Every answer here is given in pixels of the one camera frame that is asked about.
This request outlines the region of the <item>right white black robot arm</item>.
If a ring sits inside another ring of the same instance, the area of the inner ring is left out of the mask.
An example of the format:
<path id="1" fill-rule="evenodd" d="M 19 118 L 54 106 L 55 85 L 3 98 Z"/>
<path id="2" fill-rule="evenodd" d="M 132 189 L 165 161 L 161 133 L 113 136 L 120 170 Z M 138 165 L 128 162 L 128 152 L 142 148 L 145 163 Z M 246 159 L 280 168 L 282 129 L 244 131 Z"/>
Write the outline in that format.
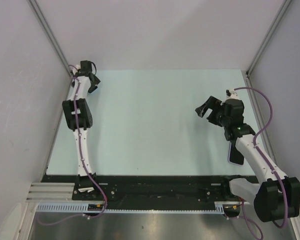
<path id="1" fill-rule="evenodd" d="M 244 122 L 243 101 L 237 97 L 221 101 L 210 96 L 195 112 L 202 118 L 207 110 L 211 110 L 208 122 L 223 128 L 225 139 L 231 143 L 229 161 L 237 165 L 247 162 L 258 180 L 253 184 L 234 178 L 220 188 L 221 196 L 227 201 L 237 196 L 246 200 L 264 223 L 298 217 L 300 181 L 288 177 L 254 139 L 255 131 Z"/>

